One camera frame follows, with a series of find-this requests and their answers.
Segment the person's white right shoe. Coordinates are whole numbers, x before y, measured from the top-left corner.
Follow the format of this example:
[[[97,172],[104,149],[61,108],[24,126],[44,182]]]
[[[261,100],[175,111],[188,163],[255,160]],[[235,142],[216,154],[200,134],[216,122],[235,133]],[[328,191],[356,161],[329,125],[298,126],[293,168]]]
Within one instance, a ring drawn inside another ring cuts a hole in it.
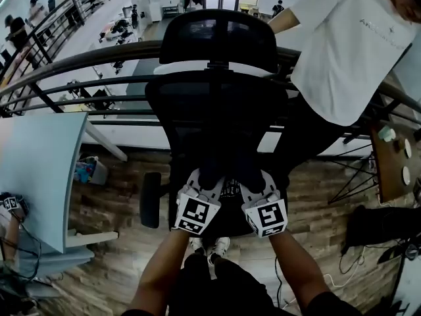
[[[209,255],[209,259],[214,262],[214,260],[217,257],[222,257],[228,250],[230,246],[230,238],[229,237],[221,237],[218,238],[215,243],[214,246],[211,250],[211,253]]]

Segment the person's white left shoe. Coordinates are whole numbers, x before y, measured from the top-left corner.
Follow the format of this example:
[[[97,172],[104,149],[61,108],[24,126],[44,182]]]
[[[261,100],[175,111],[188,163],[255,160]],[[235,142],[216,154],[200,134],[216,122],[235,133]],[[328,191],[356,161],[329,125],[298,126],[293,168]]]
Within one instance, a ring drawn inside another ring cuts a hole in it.
[[[201,238],[190,238],[189,244],[194,253],[198,253],[199,255],[206,255],[206,249],[204,248]]]

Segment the light blue table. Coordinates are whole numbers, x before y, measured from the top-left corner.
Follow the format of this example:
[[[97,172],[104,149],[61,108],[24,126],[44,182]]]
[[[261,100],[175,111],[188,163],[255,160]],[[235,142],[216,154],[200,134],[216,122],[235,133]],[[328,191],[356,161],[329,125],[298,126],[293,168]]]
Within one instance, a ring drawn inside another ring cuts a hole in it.
[[[0,192],[22,195],[29,205],[26,229],[61,253],[118,238],[117,232],[68,235],[72,183],[84,134],[121,161],[128,160],[88,121],[87,113],[0,120]]]

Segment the person's right forearm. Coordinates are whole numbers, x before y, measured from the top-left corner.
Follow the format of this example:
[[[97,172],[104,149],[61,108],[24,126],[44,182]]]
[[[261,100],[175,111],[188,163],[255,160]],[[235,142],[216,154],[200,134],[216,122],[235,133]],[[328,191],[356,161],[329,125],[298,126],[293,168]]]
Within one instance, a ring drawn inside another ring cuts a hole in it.
[[[320,267],[287,230],[271,235],[269,240],[284,278],[304,313],[315,297],[330,291]]]

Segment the person's left forearm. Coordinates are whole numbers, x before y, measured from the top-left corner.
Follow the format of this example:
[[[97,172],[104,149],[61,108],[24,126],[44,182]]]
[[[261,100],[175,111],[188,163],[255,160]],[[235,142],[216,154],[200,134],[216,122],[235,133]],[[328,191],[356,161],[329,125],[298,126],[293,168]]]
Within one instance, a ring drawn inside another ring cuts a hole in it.
[[[188,232],[180,229],[169,232],[143,270],[129,309],[143,310],[153,316],[166,313],[188,243]]]

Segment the black mesh office chair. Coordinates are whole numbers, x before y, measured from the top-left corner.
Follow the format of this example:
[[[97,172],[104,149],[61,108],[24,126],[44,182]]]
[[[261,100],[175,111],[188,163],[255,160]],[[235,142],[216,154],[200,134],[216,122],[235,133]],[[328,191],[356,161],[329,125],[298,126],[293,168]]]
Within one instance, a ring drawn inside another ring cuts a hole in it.
[[[161,184],[161,175],[157,172],[144,176],[139,201],[144,226],[159,226],[162,196],[169,197],[168,225],[174,226],[178,191],[199,168],[199,158],[193,146],[203,131],[206,112],[210,108],[210,92],[219,92],[226,86],[275,88],[285,94],[285,104],[279,106],[280,116],[287,104],[287,93],[267,78],[278,70],[276,54],[276,39],[269,25],[240,12],[201,10],[177,16],[168,25],[162,41],[160,63],[203,61],[205,66],[160,74],[145,87],[146,99],[168,138],[171,161],[168,184]],[[222,207],[215,224],[218,234],[197,236],[218,238],[254,232],[241,208],[240,185],[235,180],[225,179],[220,196]]]

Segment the black curved metal railing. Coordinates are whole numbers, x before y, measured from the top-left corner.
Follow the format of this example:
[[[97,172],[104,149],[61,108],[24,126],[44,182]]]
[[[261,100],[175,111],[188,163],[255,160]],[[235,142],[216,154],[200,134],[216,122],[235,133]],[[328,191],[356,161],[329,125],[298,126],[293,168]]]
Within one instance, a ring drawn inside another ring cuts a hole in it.
[[[82,68],[93,67],[105,63],[113,63],[117,61],[133,61],[140,59],[151,59],[159,58],[161,56],[162,42],[157,41],[143,41],[137,43],[123,44],[114,47],[106,47],[102,49],[95,49],[82,54],[67,57],[57,62],[46,65],[39,68],[33,73],[27,74],[12,84],[8,84],[6,88],[0,90],[0,96],[6,96],[14,93],[15,90],[29,87],[34,90],[38,87],[37,82],[50,78],[56,75],[64,74],[74,70]],[[287,81],[286,73],[289,72],[293,65],[297,62],[300,52],[292,49],[277,48],[277,64],[278,71],[275,74],[267,76],[268,79],[273,80],[275,83],[280,85],[286,90],[295,90],[296,87],[292,83]],[[154,78],[153,75],[137,75],[137,76],[120,76],[113,78],[103,78],[100,80],[90,80],[80,82],[79,84],[63,85],[50,88],[45,91],[34,92],[33,95],[18,98],[13,101],[9,101],[0,104],[0,118],[10,118],[13,115],[21,115],[27,111],[34,111],[38,109],[49,108],[54,112],[61,112],[60,107],[65,105],[76,105],[93,103],[100,100],[110,101],[145,101],[143,96],[107,96],[107,97],[89,97],[74,99],[69,101],[53,101],[49,96],[59,92],[76,89],[78,87],[94,87],[94,86],[108,86],[115,84],[131,84],[148,82]],[[421,126],[421,120],[415,118],[415,116],[406,116],[402,113],[397,112],[395,109],[404,105],[413,112],[421,115],[421,104],[417,103],[411,97],[403,93],[396,87],[382,83],[378,93],[389,97],[392,102],[384,107],[371,103],[370,105],[379,109],[382,114],[390,114],[395,117],[407,120]]]

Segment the brown wooden table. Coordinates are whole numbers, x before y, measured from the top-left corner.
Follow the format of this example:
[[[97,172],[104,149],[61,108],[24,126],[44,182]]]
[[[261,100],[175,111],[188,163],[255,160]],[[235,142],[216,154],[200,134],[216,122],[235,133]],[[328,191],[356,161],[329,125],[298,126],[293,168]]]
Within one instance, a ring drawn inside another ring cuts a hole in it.
[[[385,125],[396,132],[391,142],[379,139],[378,131]],[[357,164],[334,163],[351,172],[351,177],[328,204],[349,199],[371,189],[377,189],[380,203],[409,194],[421,176],[421,156],[416,134],[411,127],[392,122],[377,122],[370,127],[371,152],[357,160]]]

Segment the clear bin with toys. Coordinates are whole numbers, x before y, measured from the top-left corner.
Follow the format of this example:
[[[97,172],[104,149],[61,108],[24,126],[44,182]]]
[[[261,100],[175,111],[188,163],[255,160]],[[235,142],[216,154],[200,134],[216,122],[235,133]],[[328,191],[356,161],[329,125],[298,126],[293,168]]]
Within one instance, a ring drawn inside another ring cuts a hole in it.
[[[105,185],[109,175],[108,168],[98,156],[88,156],[76,162],[74,180],[84,184]]]

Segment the white mug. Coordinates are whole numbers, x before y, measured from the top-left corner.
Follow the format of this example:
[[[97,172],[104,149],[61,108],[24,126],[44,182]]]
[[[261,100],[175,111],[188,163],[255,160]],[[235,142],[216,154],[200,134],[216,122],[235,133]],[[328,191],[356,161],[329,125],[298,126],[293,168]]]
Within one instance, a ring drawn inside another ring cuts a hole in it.
[[[378,131],[378,137],[384,142],[391,142],[396,138],[396,132],[390,126],[385,125],[382,129]]]

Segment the black straight metal railing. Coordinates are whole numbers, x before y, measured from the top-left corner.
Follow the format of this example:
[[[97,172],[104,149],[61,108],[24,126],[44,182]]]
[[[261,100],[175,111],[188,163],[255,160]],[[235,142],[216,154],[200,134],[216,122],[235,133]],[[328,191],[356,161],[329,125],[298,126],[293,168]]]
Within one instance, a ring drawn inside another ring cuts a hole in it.
[[[26,24],[29,27],[26,45],[21,50],[16,50],[5,61],[4,66],[0,65],[0,81],[8,84],[13,78],[19,78],[29,72],[32,64],[26,60],[28,55],[32,56],[38,67],[52,63],[59,54],[61,47],[72,37],[73,33],[80,26],[83,26],[87,18],[97,9],[110,0],[95,0],[93,3],[72,0],[74,4],[73,16],[76,21],[73,28],[68,27],[68,21],[64,15],[65,9],[62,7],[67,1],[69,0],[51,9],[35,28]]]

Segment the person's white shoe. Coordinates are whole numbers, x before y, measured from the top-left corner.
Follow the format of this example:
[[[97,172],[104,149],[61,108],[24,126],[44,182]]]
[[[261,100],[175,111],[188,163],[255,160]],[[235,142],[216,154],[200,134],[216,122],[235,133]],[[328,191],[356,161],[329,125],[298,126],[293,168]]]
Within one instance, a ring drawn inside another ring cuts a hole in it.
[[[190,238],[189,244],[194,253],[198,253],[199,255],[206,255],[206,249],[204,248],[201,238]]]
[[[230,246],[230,238],[229,237],[221,237],[218,238],[215,243],[214,246],[211,250],[211,253],[209,255],[209,259],[214,262],[214,260],[217,257],[222,257],[228,250]]]

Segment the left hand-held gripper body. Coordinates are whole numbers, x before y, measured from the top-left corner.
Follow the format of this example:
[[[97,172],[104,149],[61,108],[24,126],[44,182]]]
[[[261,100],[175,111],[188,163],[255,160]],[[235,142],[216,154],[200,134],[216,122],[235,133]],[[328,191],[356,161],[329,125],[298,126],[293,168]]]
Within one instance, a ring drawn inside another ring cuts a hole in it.
[[[226,177],[223,176],[213,189],[206,190],[199,185],[200,175],[200,170],[195,169],[187,183],[178,191],[173,229],[194,235],[217,235],[215,224],[222,207],[220,196]]]

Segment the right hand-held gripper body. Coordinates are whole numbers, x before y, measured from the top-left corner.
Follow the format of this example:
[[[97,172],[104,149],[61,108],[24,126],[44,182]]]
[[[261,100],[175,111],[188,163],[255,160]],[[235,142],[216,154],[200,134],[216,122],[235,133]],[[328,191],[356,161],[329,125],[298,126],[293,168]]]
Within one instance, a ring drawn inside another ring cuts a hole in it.
[[[243,205],[241,206],[247,222],[260,238],[279,234],[286,229],[288,218],[285,199],[277,189],[272,177],[261,170],[265,181],[264,190],[254,194],[240,185]]]

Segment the person's black clothing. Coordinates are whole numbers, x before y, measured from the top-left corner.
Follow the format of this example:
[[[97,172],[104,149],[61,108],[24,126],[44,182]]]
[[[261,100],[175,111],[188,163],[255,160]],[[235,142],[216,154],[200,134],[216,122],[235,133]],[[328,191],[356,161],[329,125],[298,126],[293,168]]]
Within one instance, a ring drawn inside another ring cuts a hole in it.
[[[236,263],[217,257],[215,279],[207,258],[198,253],[184,255],[176,283],[163,316],[293,316],[277,309],[266,286]],[[302,316],[362,316],[331,290],[315,297]],[[153,316],[128,309],[121,316]]]

